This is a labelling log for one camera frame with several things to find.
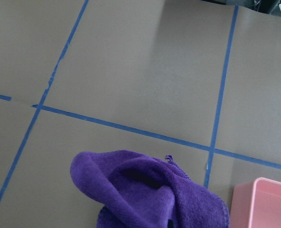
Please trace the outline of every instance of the purple cloth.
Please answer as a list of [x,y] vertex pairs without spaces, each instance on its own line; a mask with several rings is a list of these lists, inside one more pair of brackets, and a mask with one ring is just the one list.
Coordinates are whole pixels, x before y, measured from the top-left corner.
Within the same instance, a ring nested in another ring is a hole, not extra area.
[[82,152],[74,184],[103,203],[97,228],[229,228],[225,203],[192,182],[173,161],[131,151]]

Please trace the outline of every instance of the gray surface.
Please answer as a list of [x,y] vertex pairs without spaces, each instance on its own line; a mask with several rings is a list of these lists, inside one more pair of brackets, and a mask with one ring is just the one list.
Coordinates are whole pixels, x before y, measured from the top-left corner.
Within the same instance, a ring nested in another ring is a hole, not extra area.
[[34,111],[24,105],[0,100],[0,189]]
[[281,18],[239,9],[216,147],[281,164]]
[[95,227],[102,205],[73,184],[69,167],[81,151],[128,149],[175,161],[203,183],[208,152],[42,111],[0,205],[0,227]]
[[0,94],[41,98],[82,2],[0,1]]
[[215,154],[209,190],[230,207],[234,186],[265,177],[281,182],[281,170]]
[[210,145],[232,14],[200,1],[91,1],[46,105]]

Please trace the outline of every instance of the pink box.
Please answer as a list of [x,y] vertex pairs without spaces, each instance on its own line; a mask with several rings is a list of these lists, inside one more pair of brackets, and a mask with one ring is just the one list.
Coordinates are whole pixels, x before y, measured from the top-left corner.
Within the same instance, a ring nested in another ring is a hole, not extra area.
[[231,228],[281,228],[281,182],[260,177],[233,191]]

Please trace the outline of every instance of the towel fold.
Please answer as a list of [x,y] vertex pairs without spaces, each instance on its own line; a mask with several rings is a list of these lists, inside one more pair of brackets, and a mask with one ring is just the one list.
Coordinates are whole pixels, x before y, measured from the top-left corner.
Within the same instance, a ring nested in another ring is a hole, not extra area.
[[174,163],[131,151],[81,152],[74,184],[103,203],[97,228],[229,228],[225,203]]

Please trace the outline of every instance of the pink container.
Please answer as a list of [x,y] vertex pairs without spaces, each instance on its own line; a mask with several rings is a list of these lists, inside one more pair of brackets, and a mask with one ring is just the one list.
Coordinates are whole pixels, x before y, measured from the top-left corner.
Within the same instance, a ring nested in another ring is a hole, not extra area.
[[231,228],[281,228],[281,182],[260,177],[233,191]]

